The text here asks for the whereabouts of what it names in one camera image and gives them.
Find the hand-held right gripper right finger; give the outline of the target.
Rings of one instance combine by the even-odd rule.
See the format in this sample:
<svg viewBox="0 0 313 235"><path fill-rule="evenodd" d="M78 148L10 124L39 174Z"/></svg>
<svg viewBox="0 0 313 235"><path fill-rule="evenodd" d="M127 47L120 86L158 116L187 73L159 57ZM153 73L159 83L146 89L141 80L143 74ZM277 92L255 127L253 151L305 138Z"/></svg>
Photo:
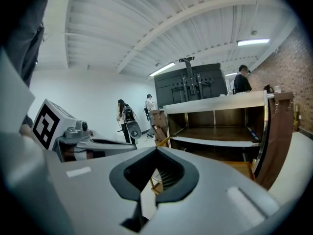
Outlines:
<svg viewBox="0 0 313 235"><path fill-rule="evenodd" d="M199 181L183 200L159 204L146 235L237 235L266 221L280 205L260 185L231 166L170 149L192 163Z"/></svg>

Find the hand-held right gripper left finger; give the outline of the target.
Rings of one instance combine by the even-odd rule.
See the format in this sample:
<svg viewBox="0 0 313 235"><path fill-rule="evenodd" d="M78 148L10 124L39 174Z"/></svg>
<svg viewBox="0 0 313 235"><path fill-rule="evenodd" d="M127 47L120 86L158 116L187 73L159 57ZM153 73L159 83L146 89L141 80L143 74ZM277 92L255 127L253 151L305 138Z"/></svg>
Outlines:
<svg viewBox="0 0 313 235"><path fill-rule="evenodd" d="M118 164L154 151L146 147L113 156L62 163L56 152L48 151L47 167L58 199L66 211L62 221L68 235L133 235L122 226L133 217L136 201L127 200L110 183L110 172Z"/></svg>

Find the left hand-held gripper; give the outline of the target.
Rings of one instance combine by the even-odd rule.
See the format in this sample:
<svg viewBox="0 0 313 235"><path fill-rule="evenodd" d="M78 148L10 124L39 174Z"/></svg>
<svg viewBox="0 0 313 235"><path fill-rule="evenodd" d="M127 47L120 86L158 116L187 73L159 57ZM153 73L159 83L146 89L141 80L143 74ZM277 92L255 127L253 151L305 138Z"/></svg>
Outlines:
<svg viewBox="0 0 313 235"><path fill-rule="evenodd" d="M32 126L32 136L46 150L54 151L61 162L112 156L137 150L121 141L91 138L88 124L59 105L45 99Z"/></svg>

